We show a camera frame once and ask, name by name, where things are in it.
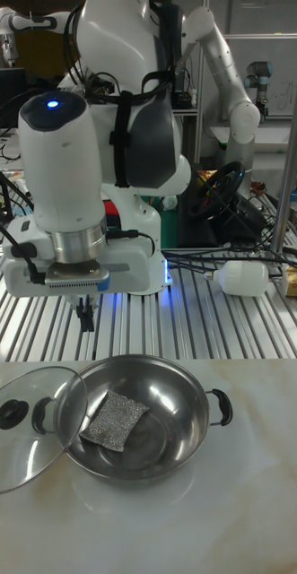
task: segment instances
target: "computer monitor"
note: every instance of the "computer monitor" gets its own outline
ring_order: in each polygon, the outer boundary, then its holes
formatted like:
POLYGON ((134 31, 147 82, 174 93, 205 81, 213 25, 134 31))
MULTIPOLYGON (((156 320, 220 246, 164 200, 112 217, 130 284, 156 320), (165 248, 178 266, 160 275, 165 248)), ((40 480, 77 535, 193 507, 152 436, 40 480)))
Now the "computer monitor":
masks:
MULTIPOLYGON (((26 73, 23 68, 0 68, 0 108, 27 89, 26 73)), ((9 125, 11 125, 10 118, 4 122, 3 127, 9 125)))

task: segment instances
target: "lid rim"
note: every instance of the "lid rim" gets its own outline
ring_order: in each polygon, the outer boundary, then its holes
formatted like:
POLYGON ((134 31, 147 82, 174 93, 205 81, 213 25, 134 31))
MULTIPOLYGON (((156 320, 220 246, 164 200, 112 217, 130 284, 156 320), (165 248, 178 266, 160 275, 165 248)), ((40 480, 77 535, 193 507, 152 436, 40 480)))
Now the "lid rim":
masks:
POLYGON ((82 425, 83 425, 83 420, 84 417, 87 414, 88 411, 88 397, 87 397, 87 392, 86 392, 86 385, 85 382, 83 380, 83 377, 80 375, 80 373, 78 373, 76 370, 74 369, 70 369, 68 367, 64 367, 64 366, 59 366, 59 365, 49 365, 47 367, 39 367, 37 369, 34 370, 29 370, 25 373, 22 373, 21 375, 18 375, 17 377, 13 378, 12 380, 8 381, 7 383, 5 383, 4 385, 2 385, 0 387, 0 393, 4 392, 4 389, 6 389, 8 386, 12 385, 12 383, 14 383, 15 381, 17 381, 20 378, 26 377, 28 375, 37 373, 38 371, 44 371, 44 370, 65 370, 70 374, 69 377, 69 382, 74 380, 74 377, 78 378, 78 382, 83 383, 83 389, 84 389, 84 398, 85 398, 85 402, 84 402, 84 410, 83 410, 83 417, 81 417, 80 423, 77 426, 74 434, 70 437, 69 440, 66 441, 66 443, 64 445, 62 445, 62 443, 60 443, 61 445, 61 450, 59 453, 57 453, 57 455, 47 464, 45 465, 43 468, 41 468, 37 473, 35 473, 33 476, 29 477, 27 480, 20 480, 18 484, 15 484, 14 486, 9 486, 6 487, 5 489, 1 489, 0 490, 0 495, 1 494, 6 494, 7 492, 13 492, 16 491, 17 489, 21 488, 22 486, 24 486, 25 484, 31 483, 31 481, 33 481, 35 478, 38 478, 41 474, 43 474, 45 471, 47 471, 53 464, 55 464, 55 462, 70 448, 72 442, 74 441, 75 437, 77 436, 78 432, 80 431, 82 425))

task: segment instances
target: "pot handle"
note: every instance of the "pot handle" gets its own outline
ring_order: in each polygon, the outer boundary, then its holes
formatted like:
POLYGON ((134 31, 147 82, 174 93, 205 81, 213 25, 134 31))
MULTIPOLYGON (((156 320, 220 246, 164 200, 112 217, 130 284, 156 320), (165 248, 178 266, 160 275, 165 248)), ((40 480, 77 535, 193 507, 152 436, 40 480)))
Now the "pot handle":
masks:
POLYGON ((231 422, 233 417, 233 409, 230 399, 223 391, 219 390, 218 388, 213 388, 212 391, 206 391, 207 395, 209 395, 210 393, 213 393, 215 396, 218 397, 219 406, 223 414, 223 417, 220 420, 220 422, 211 422, 210 427, 214 427, 218 424, 221 424, 222 427, 225 427, 225 425, 231 422))
POLYGON ((32 428, 38 434, 46 434, 48 432, 44 428, 43 422, 45 419, 46 405, 48 403, 50 403, 51 400, 52 399, 50 398, 50 396, 44 396, 44 398, 41 398, 34 406, 34 410, 32 412, 32 416, 31 416, 31 424, 32 424, 32 428))

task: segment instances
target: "lid knob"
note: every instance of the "lid knob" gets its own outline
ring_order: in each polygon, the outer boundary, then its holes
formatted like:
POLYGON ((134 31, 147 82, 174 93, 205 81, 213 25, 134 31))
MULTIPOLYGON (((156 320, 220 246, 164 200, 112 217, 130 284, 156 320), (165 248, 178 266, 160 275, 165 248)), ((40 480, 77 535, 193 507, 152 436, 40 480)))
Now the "lid knob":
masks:
POLYGON ((11 399, 0 406, 0 429, 8 431, 16 427, 26 417, 29 405, 25 401, 11 399))

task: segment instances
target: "pot lid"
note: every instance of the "pot lid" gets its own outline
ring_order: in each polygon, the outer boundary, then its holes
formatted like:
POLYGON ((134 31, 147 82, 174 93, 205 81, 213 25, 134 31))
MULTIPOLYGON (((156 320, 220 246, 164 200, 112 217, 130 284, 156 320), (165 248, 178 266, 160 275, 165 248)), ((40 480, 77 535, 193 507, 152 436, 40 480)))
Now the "pot lid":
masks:
POLYGON ((0 494, 38 476, 70 446, 87 408, 83 379, 37 369, 0 388, 0 494))

